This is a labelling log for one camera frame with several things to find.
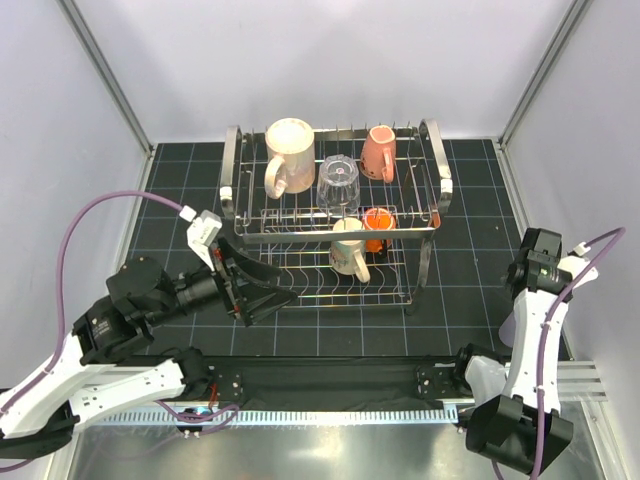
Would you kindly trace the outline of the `beige floral mug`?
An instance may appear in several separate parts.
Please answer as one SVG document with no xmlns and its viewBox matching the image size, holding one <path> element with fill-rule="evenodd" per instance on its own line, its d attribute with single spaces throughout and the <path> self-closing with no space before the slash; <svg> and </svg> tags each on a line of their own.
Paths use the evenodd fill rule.
<svg viewBox="0 0 640 480">
<path fill-rule="evenodd" d="M 333 232 L 364 231 L 363 223 L 355 217 L 339 219 Z M 368 283 L 371 275 L 366 264 L 366 241 L 360 239 L 335 240 L 331 242 L 330 264 L 342 275 L 355 275 L 362 283 Z"/>
</svg>

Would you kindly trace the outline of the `clear faceted glass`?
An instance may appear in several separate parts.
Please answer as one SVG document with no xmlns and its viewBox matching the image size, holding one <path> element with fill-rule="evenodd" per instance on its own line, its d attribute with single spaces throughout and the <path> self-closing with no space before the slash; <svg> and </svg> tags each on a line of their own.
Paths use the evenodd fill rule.
<svg viewBox="0 0 640 480">
<path fill-rule="evenodd" d="M 354 159 L 328 156 L 318 172 L 316 205 L 331 217 L 355 216 L 360 207 L 359 169 Z"/>
</svg>

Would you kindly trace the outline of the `orange mug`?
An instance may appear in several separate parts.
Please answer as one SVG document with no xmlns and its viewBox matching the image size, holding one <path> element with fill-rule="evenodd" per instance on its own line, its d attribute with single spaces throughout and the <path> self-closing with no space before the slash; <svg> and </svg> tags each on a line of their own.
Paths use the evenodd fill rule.
<svg viewBox="0 0 640 480">
<path fill-rule="evenodd" d="M 383 232 L 396 228 L 396 219 L 393 213 L 382 207 L 374 207 L 366 210 L 362 216 L 362 223 L 367 231 Z M 373 238 L 365 241 L 366 250 L 369 253 L 386 258 L 391 247 L 390 239 Z"/>
</svg>

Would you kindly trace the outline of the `pink mug with purple interior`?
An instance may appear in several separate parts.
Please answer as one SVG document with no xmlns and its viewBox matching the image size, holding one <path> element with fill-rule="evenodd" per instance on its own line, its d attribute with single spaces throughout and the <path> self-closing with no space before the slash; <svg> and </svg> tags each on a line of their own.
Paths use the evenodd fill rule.
<svg viewBox="0 0 640 480">
<path fill-rule="evenodd" d="M 304 120 L 283 118 L 266 131 L 268 164 L 264 188 L 268 197 L 299 194 L 315 181 L 315 135 Z"/>
</svg>

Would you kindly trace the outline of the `salmon pink patterned cup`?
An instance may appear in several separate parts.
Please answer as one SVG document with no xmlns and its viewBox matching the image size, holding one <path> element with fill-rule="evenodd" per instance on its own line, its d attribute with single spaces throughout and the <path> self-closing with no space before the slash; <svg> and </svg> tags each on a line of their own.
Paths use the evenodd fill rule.
<svg viewBox="0 0 640 480">
<path fill-rule="evenodd" d="M 372 127 L 361 151 L 360 170 L 372 180 L 391 183 L 395 177 L 396 135 L 387 125 Z"/>
</svg>

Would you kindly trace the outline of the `lavender plastic cup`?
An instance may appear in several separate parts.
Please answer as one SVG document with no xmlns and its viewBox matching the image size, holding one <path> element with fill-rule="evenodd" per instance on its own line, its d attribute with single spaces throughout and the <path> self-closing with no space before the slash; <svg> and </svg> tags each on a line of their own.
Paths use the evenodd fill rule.
<svg viewBox="0 0 640 480">
<path fill-rule="evenodd" d="M 512 348 L 515 343 L 517 322 L 515 319 L 515 313 L 511 312 L 509 316 L 504 320 L 498 330 L 498 336 L 500 341 L 508 348 Z"/>
</svg>

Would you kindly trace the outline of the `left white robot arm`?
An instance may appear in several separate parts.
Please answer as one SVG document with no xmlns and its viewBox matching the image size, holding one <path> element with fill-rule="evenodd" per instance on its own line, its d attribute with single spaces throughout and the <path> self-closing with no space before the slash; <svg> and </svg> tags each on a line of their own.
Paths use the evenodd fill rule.
<svg viewBox="0 0 640 480">
<path fill-rule="evenodd" d="M 152 328 L 221 305 L 251 326 L 292 303 L 291 289 L 275 285 L 279 268 L 255 260 L 229 242 L 215 242 L 213 263 L 171 277 L 151 257 L 127 261 L 107 279 L 97 300 L 66 336 L 55 367 L 37 374 L 24 395 L 1 394 L 1 456 L 31 461 L 64 446 L 74 434 L 114 413 L 160 400 L 201 400 L 215 376 L 202 352 L 189 347 L 123 380 L 97 387 L 91 378 L 117 369 L 150 346 Z"/>
</svg>

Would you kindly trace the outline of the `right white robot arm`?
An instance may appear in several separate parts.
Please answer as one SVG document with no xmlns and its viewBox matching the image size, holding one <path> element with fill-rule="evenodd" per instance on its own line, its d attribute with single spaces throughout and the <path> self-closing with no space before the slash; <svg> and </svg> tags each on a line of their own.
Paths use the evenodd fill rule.
<svg viewBox="0 0 640 480">
<path fill-rule="evenodd" d="M 506 277 L 513 300 L 511 359 L 469 344 L 450 372 L 452 388 L 474 399 L 465 423 L 467 449 L 531 478 L 573 438 L 573 424 L 561 416 L 558 357 L 573 292 L 598 277 L 588 251 L 581 243 L 564 254 L 560 234 L 527 229 Z"/>
</svg>

